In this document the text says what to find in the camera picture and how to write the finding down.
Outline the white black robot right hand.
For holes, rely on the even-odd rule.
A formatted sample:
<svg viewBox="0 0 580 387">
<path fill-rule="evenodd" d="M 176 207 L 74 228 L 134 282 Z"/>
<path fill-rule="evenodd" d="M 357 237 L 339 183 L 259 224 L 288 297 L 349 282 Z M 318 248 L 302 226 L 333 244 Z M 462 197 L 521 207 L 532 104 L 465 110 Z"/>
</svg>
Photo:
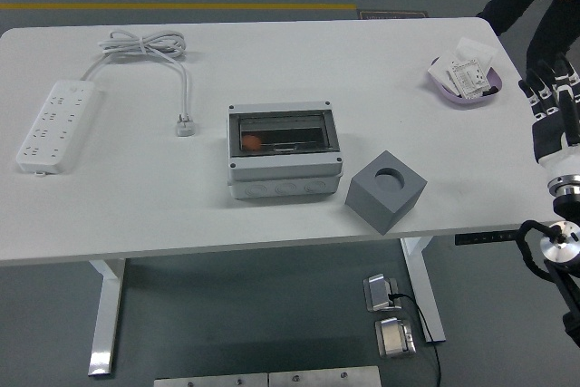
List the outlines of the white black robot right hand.
<svg viewBox="0 0 580 387">
<path fill-rule="evenodd" d="M 579 73 L 562 54 L 553 64 L 541 61 L 518 82 L 535 121 L 536 162 L 553 178 L 579 172 Z"/>
</svg>

